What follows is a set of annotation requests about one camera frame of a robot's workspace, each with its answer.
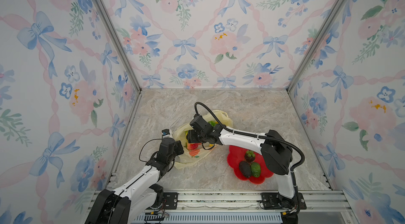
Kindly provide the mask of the yellow printed plastic bag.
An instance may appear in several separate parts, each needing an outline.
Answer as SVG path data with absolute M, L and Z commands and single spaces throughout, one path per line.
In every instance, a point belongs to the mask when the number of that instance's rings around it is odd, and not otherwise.
M 230 128 L 233 127 L 233 120 L 228 116 L 228 114 L 226 112 L 221 111 L 221 110 L 213 110 L 213 113 L 217 116 L 217 118 L 225 126 L 230 127 Z M 214 119 L 214 117 L 209 113 L 206 115 L 203 115 L 202 117 L 207 122 L 216 121 Z M 199 161 L 203 160 L 204 158 L 206 158 L 207 156 L 209 156 L 210 153 L 213 152 L 213 150 L 218 147 L 218 145 L 214 146 L 212 144 L 204 143 L 203 146 L 206 148 L 206 149 L 204 149 L 201 146 L 201 143 L 199 143 L 199 147 L 197 149 L 192 150 L 192 151 L 187 150 L 186 132 L 189 130 L 192 130 L 192 127 L 190 126 L 189 123 L 186 123 L 186 124 L 183 124 L 182 126 L 178 127 L 178 129 L 173 134 L 173 138 L 176 141 L 180 141 L 182 143 L 182 146 L 184 147 L 184 154 L 176 157 L 176 160 L 175 160 L 176 169 L 183 169 L 183 168 L 191 167 L 191 166 L 195 165 L 197 162 L 199 162 Z

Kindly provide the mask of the red flower-shaped plate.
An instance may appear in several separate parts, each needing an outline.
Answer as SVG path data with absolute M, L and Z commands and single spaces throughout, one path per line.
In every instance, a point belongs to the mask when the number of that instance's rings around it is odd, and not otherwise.
M 261 176 L 260 176 L 259 178 L 255 178 L 255 177 L 251 176 L 251 177 L 248 178 L 248 179 L 245 178 L 245 177 L 243 177 L 242 174 L 241 174 L 241 172 L 239 171 L 239 167 L 238 167 L 238 166 L 239 166 L 239 163 L 240 163 L 241 161 L 245 161 L 244 155 L 245 155 L 245 152 L 246 152 L 247 150 L 248 150 L 248 149 L 244 149 L 244 148 L 240 148 L 240 147 L 235 147 L 235 146 L 230 146 L 230 147 L 229 147 L 230 153 L 229 153 L 228 156 L 227 156 L 227 163 L 228 163 L 228 165 L 234 170 L 234 174 L 235 174 L 240 180 L 243 180 L 243 181 L 248 180 L 248 181 L 250 181 L 250 182 L 253 183 L 253 184 L 260 185 L 260 184 L 262 184 L 262 183 L 265 181 L 265 179 L 272 177 L 272 176 L 274 175 L 274 173 L 271 172 L 271 171 L 266 167 L 265 162 L 264 162 L 264 158 L 263 158 L 260 154 L 258 154 L 258 153 L 255 152 L 255 154 L 256 154 L 255 162 L 257 162 L 257 163 L 259 163 L 259 164 L 261 165 L 261 170 L 262 170 Z

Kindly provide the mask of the dark avocado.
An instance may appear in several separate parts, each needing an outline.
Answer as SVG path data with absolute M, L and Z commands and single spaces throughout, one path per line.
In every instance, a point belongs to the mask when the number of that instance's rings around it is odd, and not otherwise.
M 248 162 L 241 161 L 238 167 L 243 177 L 248 179 L 252 176 L 251 165 Z

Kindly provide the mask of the green ribbed fruit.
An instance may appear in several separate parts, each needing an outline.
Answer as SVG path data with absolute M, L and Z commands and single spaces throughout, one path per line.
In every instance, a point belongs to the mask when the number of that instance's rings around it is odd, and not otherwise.
M 257 162 L 252 162 L 251 163 L 251 176 L 255 178 L 259 178 L 261 176 L 262 170 L 261 170 L 261 165 Z

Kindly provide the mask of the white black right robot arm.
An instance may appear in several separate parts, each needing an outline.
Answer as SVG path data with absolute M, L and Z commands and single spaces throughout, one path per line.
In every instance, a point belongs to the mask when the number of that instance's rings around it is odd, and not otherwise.
M 196 132 L 196 139 L 192 143 L 229 145 L 260 154 L 267 169 L 276 176 L 278 195 L 290 200 L 298 196 L 294 170 L 303 164 L 305 155 L 297 146 L 282 139 L 276 131 L 257 134 L 235 130 L 221 122 L 212 126 L 201 115 L 195 115 L 190 126 Z

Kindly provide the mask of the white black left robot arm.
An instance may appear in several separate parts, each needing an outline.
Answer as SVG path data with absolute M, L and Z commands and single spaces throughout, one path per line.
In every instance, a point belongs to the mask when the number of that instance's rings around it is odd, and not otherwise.
M 130 224 L 148 208 L 160 208 L 163 187 L 157 182 L 174 166 L 176 156 L 184 153 L 180 141 L 161 139 L 159 150 L 143 169 L 121 187 L 102 190 L 96 197 L 86 224 Z

